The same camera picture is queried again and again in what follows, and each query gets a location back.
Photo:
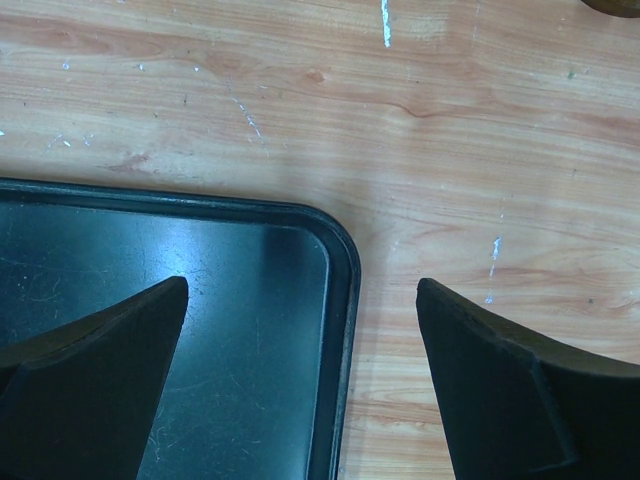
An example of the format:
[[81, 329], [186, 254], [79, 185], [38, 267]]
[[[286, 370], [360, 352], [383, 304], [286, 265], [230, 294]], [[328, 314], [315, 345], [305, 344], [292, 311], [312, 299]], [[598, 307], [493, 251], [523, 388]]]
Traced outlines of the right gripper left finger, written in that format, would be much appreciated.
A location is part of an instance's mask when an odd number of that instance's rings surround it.
[[188, 299], [169, 277], [3, 347], [2, 478], [136, 478]]

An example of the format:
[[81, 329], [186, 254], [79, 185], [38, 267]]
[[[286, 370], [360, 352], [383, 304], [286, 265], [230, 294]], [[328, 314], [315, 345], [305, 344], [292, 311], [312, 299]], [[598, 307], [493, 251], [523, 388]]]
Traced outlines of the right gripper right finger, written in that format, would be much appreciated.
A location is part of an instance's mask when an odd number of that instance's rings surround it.
[[459, 479], [635, 479], [639, 368], [417, 288], [418, 324]]

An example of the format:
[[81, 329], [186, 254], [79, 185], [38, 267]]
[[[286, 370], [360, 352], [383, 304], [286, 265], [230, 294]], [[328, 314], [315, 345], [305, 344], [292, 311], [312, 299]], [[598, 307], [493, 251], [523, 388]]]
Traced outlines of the brown wooden coaster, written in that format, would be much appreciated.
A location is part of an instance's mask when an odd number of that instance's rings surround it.
[[640, 0], [583, 0], [583, 3], [596, 11], [614, 17], [640, 17]]

